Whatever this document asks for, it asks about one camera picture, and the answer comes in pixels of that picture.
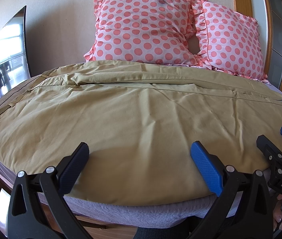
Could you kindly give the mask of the person's right hand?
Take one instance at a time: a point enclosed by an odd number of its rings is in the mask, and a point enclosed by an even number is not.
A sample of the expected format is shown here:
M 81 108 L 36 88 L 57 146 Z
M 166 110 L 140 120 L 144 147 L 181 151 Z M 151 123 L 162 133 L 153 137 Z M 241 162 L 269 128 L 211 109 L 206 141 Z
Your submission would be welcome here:
M 273 210 L 273 230 L 282 230 L 282 194 L 277 196 L 277 203 Z

